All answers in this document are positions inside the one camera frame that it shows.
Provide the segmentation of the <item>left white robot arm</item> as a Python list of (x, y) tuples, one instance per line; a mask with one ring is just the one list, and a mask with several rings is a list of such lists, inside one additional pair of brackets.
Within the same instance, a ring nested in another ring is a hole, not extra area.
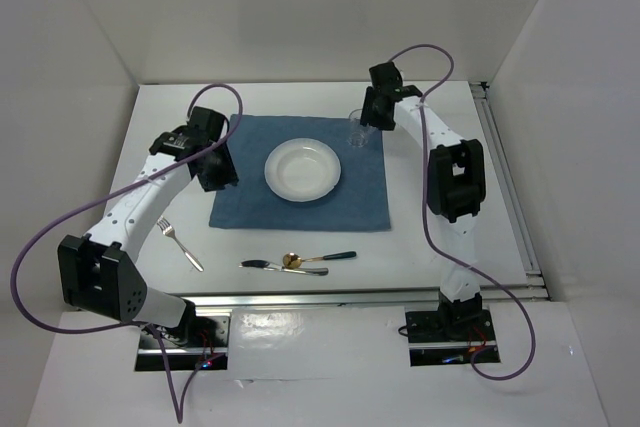
[(193, 302), (149, 287), (136, 261), (166, 208), (192, 180), (206, 192), (237, 184), (221, 139), (227, 125), (223, 114), (195, 108), (186, 124), (154, 140), (135, 189), (86, 234), (61, 241), (57, 254), (66, 304), (122, 323), (153, 324), (176, 346), (197, 341), (209, 329)]

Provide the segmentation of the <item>clear drinking glass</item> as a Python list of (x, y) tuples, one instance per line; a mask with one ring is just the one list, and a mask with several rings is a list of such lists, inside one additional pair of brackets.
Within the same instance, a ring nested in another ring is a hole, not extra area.
[(348, 142), (352, 147), (362, 148), (371, 138), (375, 131), (375, 128), (370, 125), (363, 125), (361, 123), (363, 115), (362, 109), (353, 110), (349, 116), (350, 133), (348, 136)]

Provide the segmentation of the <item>gold spoon green handle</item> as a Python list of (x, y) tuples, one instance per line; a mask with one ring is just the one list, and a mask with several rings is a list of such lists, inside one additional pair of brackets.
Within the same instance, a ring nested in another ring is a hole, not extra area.
[(353, 259), (356, 257), (357, 257), (356, 251), (345, 251), (345, 252), (327, 254), (327, 255), (317, 256), (317, 257), (308, 257), (308, 258), (300, 257), (298, 254), (291, 252), (284, 255), (283, 265), (289, 269), (299, 269), (304, 263), (347, 260), (347, 259)]

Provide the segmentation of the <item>blue cloth napkin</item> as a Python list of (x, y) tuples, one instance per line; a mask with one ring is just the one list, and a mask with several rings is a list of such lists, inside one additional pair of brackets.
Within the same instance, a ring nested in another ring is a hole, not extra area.
[[(348, 142), (345, 118), (245, 115), (228, 141), (238, 185), (216, 193), (209, 225), (222, 229), (379, 232), (391, 229), (382, 133)], [(318, 200), (292, 202), (267, 184), (268, 155), (285, 141), (310, 138), (330, 147), (341, 165), (337, 186)]]

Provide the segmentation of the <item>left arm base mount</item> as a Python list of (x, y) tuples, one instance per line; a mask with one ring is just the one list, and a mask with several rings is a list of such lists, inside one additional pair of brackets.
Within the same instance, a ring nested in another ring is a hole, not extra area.
[(134, 370), (160, 372), (164, 370), (161, 347), (164, 347), (172, 371), (192, 371), (204, 363), (204, 371), (222, 371), (228, 366), (228, 345), (231, 327), (229, 312), (214, 312), (201, 320), (203, 326), (188, 340), (179, 340), (165, 328), (156, 327), (156, 338), (147, 329), (139, 337)]

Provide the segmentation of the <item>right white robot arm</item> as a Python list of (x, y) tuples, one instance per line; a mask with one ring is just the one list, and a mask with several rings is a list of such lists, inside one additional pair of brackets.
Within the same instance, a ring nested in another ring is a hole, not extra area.
[(448, 339), (460, 338), (482, 312), (476, 262), (476, 219), (486, 198), (484, 150), (467, 140), (421, 100), (422, 92), (403, 82), (391, 61), (369, 69), (361, 124), (381, 131), (402, 127), (422, 148), (423, 218), (436, 222), (447, 260), (441, 271), (436, 326)]

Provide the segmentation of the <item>silver fork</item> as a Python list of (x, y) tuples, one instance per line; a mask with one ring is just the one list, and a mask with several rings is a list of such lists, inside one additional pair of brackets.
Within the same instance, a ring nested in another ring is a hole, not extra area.
[(192, 267), (195, 268), (198, 272), (203, 273), (204, 272), (203, 265), (197, 259), (197, 257), (179, 240), (173, 225), (163, 216), (161, 216), (157, 220), (156, 225), (158, 226), (158, 228), (160, 229), (160, 231), (165, 237), (170, 238), (176, 243), (178, 248), (188, 259)]

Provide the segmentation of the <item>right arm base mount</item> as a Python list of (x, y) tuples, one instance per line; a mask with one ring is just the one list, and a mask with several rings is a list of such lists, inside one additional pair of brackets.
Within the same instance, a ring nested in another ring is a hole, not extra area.
[(408, 341), (410, 365), (445, 366), (499, 363), (500, 354), (490, 312), (467, 323), (445, 327), (435, 311), (409, 311), (398, 334)]

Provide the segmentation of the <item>white bowl plate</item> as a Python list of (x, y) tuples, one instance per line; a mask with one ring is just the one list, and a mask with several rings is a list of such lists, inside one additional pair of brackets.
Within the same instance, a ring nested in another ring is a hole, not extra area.
[(331, 193), (341, 178), (341, 163), (328, 145), (311, 138), (280, 143), (268, 155), (264, 178), (279, 198), (306, 203)]

